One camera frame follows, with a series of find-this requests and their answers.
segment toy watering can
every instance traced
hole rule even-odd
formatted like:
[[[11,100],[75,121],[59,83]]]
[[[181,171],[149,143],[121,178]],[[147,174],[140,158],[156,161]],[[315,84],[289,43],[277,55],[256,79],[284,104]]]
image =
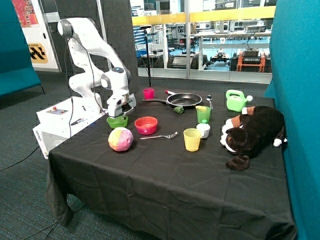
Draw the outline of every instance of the toy watering can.
[[[226,91],[226,106],[229,110],[235,112],[242,112],[242,109],[246,106],[247,102],[251,102],[253,97],[245,95],[242,91],[228,90]]]

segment pink bowl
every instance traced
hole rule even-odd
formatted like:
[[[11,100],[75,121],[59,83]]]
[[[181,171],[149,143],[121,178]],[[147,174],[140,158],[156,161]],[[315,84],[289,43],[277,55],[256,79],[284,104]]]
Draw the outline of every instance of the pink bowl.
[[[152,116],[144,116],[135,120],[134,125],[141,135],[150,135],[157,130],[158,120]]]

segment glass wall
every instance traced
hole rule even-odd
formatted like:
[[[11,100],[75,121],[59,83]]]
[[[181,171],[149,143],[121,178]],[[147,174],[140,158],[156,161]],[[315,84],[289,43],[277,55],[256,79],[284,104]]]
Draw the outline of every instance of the glass wall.
[[[269,83],[275,4],[131,0],[139,75]]]

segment fork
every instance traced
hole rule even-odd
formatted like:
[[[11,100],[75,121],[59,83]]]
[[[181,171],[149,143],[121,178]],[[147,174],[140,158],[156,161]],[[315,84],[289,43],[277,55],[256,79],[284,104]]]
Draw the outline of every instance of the fork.
[[[144,136],[144,137],[140,137],[140,139],[155,139],[155,138],[160,138],[160,137],[164,137],[167,139],[172,139],[175,136],[177,136],[178,132],[176,131],[175,133],[171,134],[171,135],[159,135],[159,136]]]

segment teal sofa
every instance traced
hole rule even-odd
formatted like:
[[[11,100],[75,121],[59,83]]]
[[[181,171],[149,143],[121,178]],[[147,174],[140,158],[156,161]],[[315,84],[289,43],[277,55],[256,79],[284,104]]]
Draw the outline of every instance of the teal sofa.
[[[0,14],[0,97],[37,85],[41,86],[41,81],[32,66],[29,47],[15,8],[11,0],[2,0]]]

